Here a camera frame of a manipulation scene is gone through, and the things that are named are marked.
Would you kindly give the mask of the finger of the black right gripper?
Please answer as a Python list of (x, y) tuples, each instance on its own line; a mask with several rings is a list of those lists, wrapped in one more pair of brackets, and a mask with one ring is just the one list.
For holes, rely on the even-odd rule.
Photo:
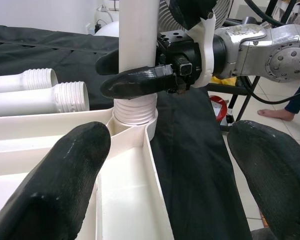
[(104, 81), (100, 92), (106, 98), (130, 100), (175, 88), (172, 66), (145, 66), (123, 71)]
[(116, 75), (119, 73), (119, 50), (116, 49), (102, 56), (95, 64), (99, 75)]

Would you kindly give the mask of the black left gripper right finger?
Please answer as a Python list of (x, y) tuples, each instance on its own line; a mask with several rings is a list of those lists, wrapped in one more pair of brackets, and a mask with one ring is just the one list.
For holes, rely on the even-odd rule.
[(253, 240), (300, 240), (300, 145), (288, 134), (251, 120), (232, 125), (232, 156), (268, 226)]

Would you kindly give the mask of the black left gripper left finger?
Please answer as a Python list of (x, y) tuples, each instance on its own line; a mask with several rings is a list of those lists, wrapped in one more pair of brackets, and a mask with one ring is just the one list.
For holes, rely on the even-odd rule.
[(0, 240), (75, 240), (110, 148), (97, 121), (60, 138), (0, 210)]

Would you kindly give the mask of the white plastic table leg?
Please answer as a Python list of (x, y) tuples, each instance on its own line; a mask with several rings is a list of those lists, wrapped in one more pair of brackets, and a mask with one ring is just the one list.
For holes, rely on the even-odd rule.
[(59, 83), (51, 88), (0, 93), (0, 117), (90, 110), (86, 84)]
[(58, 84), (52, 68), (28, 69), (19, 74), (0, 76), (0, 93), (52, 88)]
[[(153, 67), (156, 58), (160, 0), (119, 0), (119, 72)], [(157, 94), (114, 100), (114, 117), (143, 125), (156, 115)]]

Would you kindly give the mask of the white plastic children table top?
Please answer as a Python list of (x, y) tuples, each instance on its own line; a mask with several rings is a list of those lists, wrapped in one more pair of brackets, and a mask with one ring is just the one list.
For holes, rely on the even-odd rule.
[(88, 122), (107, 126), (111, 147), (77, 240), (174, 240), (150, 145), (157, 121), (123, 124), (112, 109), (0, 117), (0, 210), (55, 143)]

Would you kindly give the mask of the white fan head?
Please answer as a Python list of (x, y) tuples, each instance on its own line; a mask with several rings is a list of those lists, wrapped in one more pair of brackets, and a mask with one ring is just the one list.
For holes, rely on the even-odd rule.
[[(216, 5), (213, 7), (213, 13), (216, 18), (215, 29), (222, 27), (230, 13), (232, 3), (233, 0), (216, 0)], [(166, 0), (160, 0), (157, 31), (160, 33), (174, 30), (184, 30), (184, 28), (173, 18)]]

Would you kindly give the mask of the yellow cloth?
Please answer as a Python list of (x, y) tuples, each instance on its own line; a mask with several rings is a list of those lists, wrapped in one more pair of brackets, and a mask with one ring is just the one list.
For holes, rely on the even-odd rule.
[(216, 76), (212, 76), (210, 83), (212, 84), (218, 84), (218, 85), (225, 85), (225, 86), (236, 86), (237, 78), (236, 77), (230, 77), (225, 79), (219, 79)]

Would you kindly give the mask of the red plastic bucket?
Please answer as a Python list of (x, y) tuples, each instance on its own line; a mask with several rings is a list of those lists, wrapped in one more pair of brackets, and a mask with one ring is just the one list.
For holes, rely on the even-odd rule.
[(228, 111), (227, 103), (224, 99), (217, 95), (210, 95), (209, 99), (214, 111), (216, 121), (220, 124), (222, 120), (226, 117)]

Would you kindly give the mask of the person's bare foot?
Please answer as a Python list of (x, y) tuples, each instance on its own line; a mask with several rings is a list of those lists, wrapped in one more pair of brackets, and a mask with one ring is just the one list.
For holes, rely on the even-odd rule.
[(291, 122), (295, 117), (294, 113), (291, 113), (285, 109), (280, 109), (280, 110), (260, 109), (257, 111), (257, 114), (263, 117), (280, 119), (287, 122)]

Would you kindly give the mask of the black tablecloth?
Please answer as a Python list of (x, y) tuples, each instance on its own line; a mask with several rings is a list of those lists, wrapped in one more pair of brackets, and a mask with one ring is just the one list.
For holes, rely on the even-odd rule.
[[(91, 110), (109, 109), (96, 72), (116, 37), (0, 25), (0, 76), (50, 68), (61, 82), (83, 81)], [(235, 174), (206, 89), (157, 95), (151, 150), (175, 240), (252, 240)]]

